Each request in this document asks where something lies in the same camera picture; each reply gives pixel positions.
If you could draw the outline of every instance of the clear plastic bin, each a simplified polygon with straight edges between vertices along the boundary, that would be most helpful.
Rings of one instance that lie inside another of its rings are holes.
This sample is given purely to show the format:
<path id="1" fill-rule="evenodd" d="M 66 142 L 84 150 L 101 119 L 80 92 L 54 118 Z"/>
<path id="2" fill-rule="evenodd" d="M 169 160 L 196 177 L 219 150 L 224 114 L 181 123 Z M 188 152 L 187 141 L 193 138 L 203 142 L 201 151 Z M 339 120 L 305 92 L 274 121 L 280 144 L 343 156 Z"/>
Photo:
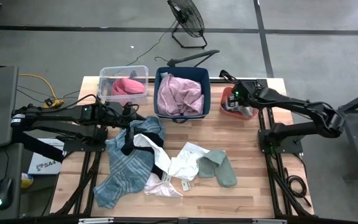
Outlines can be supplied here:
<path id="1" fill-rule="evenodd" d="M 145 92 L 133 95 L 113 95 L 112 84 L 120 78 L 130 78 L 143 84 Z M 149 87 L 149 70 L 144 65 L 107 67 L 99 74 L 98 96 L 108 102 L 119 102 L 121 105 L 131 102 L 147 105 L 147 88 Z"/>

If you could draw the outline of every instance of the wooden tabletop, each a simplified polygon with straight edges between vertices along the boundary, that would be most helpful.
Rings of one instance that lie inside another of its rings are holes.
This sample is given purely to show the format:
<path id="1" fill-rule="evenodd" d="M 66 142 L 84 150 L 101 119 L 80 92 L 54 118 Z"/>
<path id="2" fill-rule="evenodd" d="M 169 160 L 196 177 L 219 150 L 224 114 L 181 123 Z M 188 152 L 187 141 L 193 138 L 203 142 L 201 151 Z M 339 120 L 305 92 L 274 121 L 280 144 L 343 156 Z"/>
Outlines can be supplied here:
<path id="1" fill-rule="evenodd" d="M 84 77 L 79 98 L 96 94 L 99 77 Z M 268 87 L 286 95 L 282 78 L 268 78 Z M 172 184 L 182 198 L 165 198 L 143 192 L 121 197 L 113 209 L 99 208 L 93 202 L 92 217 L 192 217 L 192 218 L 270 218 L 274 217 L 267 169 L 264 155 L 259 151 L 257 117 L 249 121 L 232 118 L 219 112 L 221 95 L 230 84 L 211 84 L 211 111 L 202 120 L 176 124 L 165 120 L 167 131 L 164 149 L 170 157 L 176 156 L 186 142 L 192 142 L 205 149 L 225 150 L 234 172 L 237 185 L 233 188 L 220 187 L 215 178 L 199 179 L 190 182 L 191 190 L 184 192 L 181 181 L 172 178 Z M 154 84 L 149 83 L 148 105 L 141 106 L 138 113 L 142 116 L 155 115 L 153 107 Z M 94 103 L 92 98 L 80 102 L 85 105 Z M 273 108 L 276 122 L 292 124 L 291 113 Z M 118 129 L 109 130 L 109 139 L 114 138 Z M 283 164 L 290 175 L 298 175 L 307 184 L 302 163 L 291 154 L 283 154 Z M 63 161 L 62 169 L 53 197 L 51 212 L 56 212 L 69 199 L 76 189 L 81 173 L 84 152 L 74 152 Z M 110 173 L 107 152 L 102 153 L 99 165 L 99 185 Z M 284 212 L 282 191 L 277 186 L 280 208 Z M 83 194 L 81 211 L 85 208 L 88 187 Z M 313 213 L 303 199 L 298 200 L 304 208 Z"/>

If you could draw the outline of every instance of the black mouse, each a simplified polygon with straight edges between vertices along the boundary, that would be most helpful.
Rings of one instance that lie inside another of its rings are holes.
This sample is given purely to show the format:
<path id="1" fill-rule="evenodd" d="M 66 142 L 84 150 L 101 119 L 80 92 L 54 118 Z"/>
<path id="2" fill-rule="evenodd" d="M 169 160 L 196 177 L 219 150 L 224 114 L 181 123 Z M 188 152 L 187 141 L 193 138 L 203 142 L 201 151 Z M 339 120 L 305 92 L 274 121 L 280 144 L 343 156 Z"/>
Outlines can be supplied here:
<path id="1" fill-rule="evenodd" d="M 0 210 L 7 209 L 12 204 L 12 185 L 13 180 L 10 178 L 0 180 Z"/>

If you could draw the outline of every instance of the black fan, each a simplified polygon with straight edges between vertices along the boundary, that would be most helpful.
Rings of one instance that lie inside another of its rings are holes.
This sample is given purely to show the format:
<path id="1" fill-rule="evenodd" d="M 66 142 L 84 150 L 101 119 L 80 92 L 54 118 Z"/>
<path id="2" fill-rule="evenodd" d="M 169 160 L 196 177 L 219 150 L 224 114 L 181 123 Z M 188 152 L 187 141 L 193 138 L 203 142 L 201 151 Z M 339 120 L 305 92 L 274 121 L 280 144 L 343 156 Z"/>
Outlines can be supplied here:
<path id="1" fill-rule="evenodd" d="M 168 0 L 168 4 L 171 7 L 173 15 L 177 19 L 177 24 L 172 31 L 172 38 L 180 44 L 180 47 L 186 49 L 194 49 L 194 48 L 202 48 L 204 49 L 207 46 L 207 42 L 204 37 L 204 22 L 203 18 L 201 18 L 200 12 L 198 12 L 197 7 L 191 0 Z M 202 37 L 205 45 L 203 46 L 192 46 L 186 47 L 183 46 L 176 39 L 174 33 L 177 31 L 179 24 L 183 27 L 183 29 L 192 37 Z"/>

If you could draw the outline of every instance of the pink cloth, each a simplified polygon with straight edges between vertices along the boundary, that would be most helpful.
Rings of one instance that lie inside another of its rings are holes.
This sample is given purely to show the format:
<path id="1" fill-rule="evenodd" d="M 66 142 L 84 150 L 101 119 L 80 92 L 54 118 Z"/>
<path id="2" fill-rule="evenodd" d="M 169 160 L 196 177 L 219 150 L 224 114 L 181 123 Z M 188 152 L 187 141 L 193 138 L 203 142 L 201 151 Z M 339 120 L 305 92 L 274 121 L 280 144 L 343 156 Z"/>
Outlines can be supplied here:
<path id="1" fill-rule="evenodd" d="M 201 85 L 169 74 L 162 79 L 158 89 L 157 107 L 158 112 L 163 115 L 201 115 L 204 108 Z"/>
<path id="2" fill-rule="evenodd" d="M 119 78 L 112 84 L 111 94 L 113 96 L 131 95 L 145 93 L 144 85 L 129 78 Z"/>

